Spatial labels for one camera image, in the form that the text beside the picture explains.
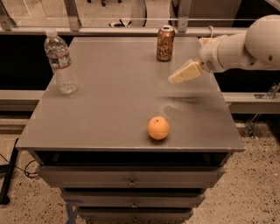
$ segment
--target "plastic water bottle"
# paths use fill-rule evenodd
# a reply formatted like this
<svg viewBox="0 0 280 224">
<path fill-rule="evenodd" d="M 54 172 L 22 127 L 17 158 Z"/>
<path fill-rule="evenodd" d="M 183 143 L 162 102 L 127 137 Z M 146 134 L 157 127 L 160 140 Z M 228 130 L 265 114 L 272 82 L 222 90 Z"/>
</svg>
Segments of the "plastic water bottle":
<svg viewBox="0 0 280 224">
<path fill-rule="evenodd" d="M 60 92 L 64 95 L 76 92 L 78 84 L 72 71 L 67 43 L 58 36 L 55 29 L 48 29 L 45 34 L 47 36 L 44 43 L 45 54 L 49 59 Z"/>
</svg>

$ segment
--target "bottle cap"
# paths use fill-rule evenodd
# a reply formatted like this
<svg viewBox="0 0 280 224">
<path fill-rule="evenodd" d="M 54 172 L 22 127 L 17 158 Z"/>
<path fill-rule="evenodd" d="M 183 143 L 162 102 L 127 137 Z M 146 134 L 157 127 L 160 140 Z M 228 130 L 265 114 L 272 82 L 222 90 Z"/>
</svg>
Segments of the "bottle cap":
<svg viewBox="0 0 280 224">
<path fill-rule="evenodd" d="M 47 30 L 45 31 L 45 35 L 46 35 L 47 37 L 49 37 L 49 38 L 53 38 L 53 37 L 58 36 L 58 33 L 57 33 L 57 31 L 56 31 L 55 29 L 50 28 L 50 29 L 47 29 Z"/>
</svg>

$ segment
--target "drawer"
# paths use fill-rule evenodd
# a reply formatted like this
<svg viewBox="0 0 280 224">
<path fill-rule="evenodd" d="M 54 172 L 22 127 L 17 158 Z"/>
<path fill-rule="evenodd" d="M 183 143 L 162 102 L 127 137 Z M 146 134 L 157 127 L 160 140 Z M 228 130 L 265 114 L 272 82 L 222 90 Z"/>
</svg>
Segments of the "drawer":
<svg viewBox="0 0 280 224">
<path fill-rule="evenodd" d="M 40 166 L 38 174 L 52 187 L 208 188 L 224 173 L 219 168 Z"/>
<path fill-rule="evenodd" d="M 176 192 L 62 192 L 65 202 L 75 207 L 197 207 L 203 193 Z"/>
<path fill-rule="evenodd" d="M 78 215 L 84 220 L 106 221 L 186 221 L 193 211 L 191 209 L 104 209 L 77 208 Z"/>
</svg>

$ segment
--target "soda can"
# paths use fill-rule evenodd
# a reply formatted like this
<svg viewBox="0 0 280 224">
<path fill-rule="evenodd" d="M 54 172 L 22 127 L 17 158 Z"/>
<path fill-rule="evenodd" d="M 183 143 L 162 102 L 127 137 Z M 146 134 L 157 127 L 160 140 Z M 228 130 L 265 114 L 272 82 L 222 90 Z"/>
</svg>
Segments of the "soda can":
<svg viewBox="0 0 280 224">
<path fill-rule="evenodd" d="M 171 25 L 162 26 L 157 33 L 157 59 L 168 61 L 172 59 L 174 28 Z"/>
</svg>

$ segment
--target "black stand leg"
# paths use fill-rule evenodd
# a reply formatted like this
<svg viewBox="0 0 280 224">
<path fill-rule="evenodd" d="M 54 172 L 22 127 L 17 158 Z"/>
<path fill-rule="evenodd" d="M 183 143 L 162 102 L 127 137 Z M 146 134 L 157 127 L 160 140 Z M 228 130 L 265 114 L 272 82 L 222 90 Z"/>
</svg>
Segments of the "black stand leg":
<svg viewBox="0 0 280 224">
<path fill-rule="evenodd" d="M 14 145 L 14 148 L 13 148 L 11 156 L 10 156 L 10 163 L 6 170 L 5 178 L 3 180 L 3 185 L 2 185 L 2 189 L 1 189 L 1 193 L 0 193 L 0 205 L 7 205 L 10 202 L 10 199 L 7 196 L 7 194 L 8 194 L 10 183 L 11 183 L 12 173 L 14 171 L 14 168 L 15 168 L 15 165 L 17 162 L 17 158 L 18 158 L 18 150 L 16 149 L 15 145 Z"/>
</svg>

